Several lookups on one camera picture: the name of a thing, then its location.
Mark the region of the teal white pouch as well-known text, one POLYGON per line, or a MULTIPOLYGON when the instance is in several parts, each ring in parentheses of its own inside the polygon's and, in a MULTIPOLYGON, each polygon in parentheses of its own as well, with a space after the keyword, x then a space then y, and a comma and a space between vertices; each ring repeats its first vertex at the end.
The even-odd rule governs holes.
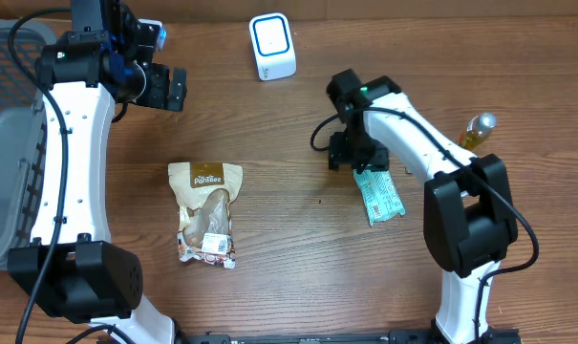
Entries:
POLYGON ((354 170, 353 177, 361 193, 370 226, 406 214, 389 171, 364 170, 358 173, 354 170))

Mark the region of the brown snack packet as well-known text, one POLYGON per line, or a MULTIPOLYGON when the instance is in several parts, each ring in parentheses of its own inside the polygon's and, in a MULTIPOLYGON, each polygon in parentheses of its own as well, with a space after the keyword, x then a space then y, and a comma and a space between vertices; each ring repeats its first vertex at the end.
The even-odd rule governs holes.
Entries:
POLYGON ((243 167, 222 162, 173 162, 168 178, 179 207, 179 260, 234 269, 230 206, 243 184, 243 167))

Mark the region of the yellow dish soap bottle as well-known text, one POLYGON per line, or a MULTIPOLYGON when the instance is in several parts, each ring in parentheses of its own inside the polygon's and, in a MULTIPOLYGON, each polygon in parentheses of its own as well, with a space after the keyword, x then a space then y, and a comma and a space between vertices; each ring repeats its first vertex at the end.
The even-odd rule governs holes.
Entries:
POLYGON ((497 125, 497 118, 492 113, 482 113, 473 117, 460 135, 459 146, 474 151, 484 143, 497 125))

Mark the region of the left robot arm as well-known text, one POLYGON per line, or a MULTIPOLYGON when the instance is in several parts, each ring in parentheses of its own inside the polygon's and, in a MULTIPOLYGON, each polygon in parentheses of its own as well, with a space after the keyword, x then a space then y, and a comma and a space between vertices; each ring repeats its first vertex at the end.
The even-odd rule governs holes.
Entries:
POLYGON ((46 143, 29 243, 8 254, 28 307, 119 343, 182 343, 179 323, 143 292, 136 254, 112 242, 105 205, 111 125, 129 105, 179 112, 186 72, 153 62, 166 31, 121 1, 74 1, 72 27, 27 78, 41 92, 46 143))

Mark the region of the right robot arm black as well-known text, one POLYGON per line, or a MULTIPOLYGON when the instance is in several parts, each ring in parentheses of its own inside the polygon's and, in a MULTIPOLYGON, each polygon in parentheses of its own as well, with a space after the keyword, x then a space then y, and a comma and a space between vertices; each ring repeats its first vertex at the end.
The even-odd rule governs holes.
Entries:
POLYGON ((392 330, 391 343, 518 343, 516 330, 492 328, 490 273, 518 237, 503 162, 446 138, 389 77, 363 83, 351 69, 326 93, 346 128, 330 138, 329 167, 386 171, 395 154, 423 187, 423 237, 442 269, 441 303, 423 330, 392 330))

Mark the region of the white barcode scanner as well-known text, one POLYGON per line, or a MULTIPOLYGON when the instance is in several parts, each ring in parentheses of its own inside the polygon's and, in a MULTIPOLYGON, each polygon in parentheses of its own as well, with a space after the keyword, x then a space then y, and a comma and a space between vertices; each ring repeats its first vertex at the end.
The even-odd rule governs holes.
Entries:
POLYGON ((253 17, 249 34, 257 73, 262 81, 292 76, 297 60, 288 19, 281 12, 253 17))

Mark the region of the grey plastic shopping basket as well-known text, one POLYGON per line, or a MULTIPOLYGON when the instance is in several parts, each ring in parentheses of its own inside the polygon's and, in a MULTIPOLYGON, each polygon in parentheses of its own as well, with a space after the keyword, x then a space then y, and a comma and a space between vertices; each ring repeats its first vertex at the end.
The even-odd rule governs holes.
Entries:
POLYGON ((0 270, 7 268, 10 249, 30 242, 47 134, 42 96, 10 55, 13 24, 0 19, 0 270))

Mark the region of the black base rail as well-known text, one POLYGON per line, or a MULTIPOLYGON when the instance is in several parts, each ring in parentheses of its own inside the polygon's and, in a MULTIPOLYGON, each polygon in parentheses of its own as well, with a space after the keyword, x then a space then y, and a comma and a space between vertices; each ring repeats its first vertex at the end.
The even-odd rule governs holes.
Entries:
POLYGON ((391 330, 388 333, 345 333, 335 335, 271 335, 230 337, 227 334, 185 336, 188 344, 427 344, 443 343, 432 330, 391 330))

